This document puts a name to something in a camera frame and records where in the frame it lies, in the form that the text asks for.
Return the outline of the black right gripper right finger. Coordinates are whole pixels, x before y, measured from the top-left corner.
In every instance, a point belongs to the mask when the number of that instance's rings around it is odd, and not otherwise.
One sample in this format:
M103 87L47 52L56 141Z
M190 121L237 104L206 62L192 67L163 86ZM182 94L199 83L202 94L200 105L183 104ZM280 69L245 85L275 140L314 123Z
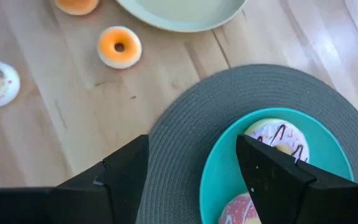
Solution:
M358 224L358 184L239 135L236 155L262 224Z

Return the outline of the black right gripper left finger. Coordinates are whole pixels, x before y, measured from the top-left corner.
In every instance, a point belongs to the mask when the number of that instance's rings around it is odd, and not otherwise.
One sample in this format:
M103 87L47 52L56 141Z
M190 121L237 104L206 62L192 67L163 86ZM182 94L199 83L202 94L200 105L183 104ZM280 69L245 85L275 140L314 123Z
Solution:
M135 224L148 161L142 134L58 186L0 188L0 224Z

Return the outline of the pink donut with pale drizzle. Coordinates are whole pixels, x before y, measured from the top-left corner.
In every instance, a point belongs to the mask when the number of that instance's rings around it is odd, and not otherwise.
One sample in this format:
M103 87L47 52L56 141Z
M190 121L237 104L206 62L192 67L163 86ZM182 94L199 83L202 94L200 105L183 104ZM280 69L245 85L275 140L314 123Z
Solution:
M219 217L219 224L262 224L249 193L233 198Z

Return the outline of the lavender donut with chocolate drizzle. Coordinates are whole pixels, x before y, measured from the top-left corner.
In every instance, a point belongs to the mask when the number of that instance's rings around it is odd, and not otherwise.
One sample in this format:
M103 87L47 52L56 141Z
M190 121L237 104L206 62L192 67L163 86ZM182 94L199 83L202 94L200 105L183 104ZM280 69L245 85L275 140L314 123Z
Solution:
M249 126L246 135L275 149L309 163L310 150L304 134L293 124L282 119L261 119Z

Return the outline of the teal round plate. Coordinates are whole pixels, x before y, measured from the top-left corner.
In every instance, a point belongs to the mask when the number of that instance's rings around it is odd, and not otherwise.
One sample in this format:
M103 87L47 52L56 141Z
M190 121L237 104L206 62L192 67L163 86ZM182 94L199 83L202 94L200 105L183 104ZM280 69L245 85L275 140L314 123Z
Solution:
M300 129L310 149L310 164L347 180L354 180L343 148L331 131L318 120L290 108L253 111L232 121L209 153L200 184L202 224L218 224L226 204L235 196L247 192L236 156L236 139L251 124L266 118L282 119Z

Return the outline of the grey woven round placemat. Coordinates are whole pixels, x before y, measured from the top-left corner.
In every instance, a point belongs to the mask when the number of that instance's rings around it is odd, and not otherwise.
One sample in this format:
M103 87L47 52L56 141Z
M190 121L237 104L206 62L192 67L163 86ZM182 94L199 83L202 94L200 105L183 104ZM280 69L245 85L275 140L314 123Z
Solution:
M304 112L327 127L344 148L358 182L358 111L305 72L244 65L200 81L155 123L136 224L201 224L200 181L213 145L244 115L272 107Z

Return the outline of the bright orange glazed donut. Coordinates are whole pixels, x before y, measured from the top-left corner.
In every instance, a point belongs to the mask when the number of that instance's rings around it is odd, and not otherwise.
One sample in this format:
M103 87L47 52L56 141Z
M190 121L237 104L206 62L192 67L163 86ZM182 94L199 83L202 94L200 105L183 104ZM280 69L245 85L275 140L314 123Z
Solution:
M132 30L124 26L113 26L100 34L97 52L107 66L125 69L140 60L142 44Z

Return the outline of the amber glazed donut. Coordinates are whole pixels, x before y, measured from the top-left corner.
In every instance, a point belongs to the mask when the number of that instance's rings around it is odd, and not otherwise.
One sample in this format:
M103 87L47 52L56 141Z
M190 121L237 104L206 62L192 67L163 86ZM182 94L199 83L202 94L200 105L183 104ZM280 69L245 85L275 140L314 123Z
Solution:
M54 0L54 3L67 14L83 16L96 9L99 0Z

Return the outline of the cream round plate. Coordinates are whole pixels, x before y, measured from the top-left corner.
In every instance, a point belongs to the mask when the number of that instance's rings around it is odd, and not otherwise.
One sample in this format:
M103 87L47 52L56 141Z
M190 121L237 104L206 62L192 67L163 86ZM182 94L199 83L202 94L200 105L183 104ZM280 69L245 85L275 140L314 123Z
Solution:
M241 11L247 0L116 0L139 20L173 32L219 27Z

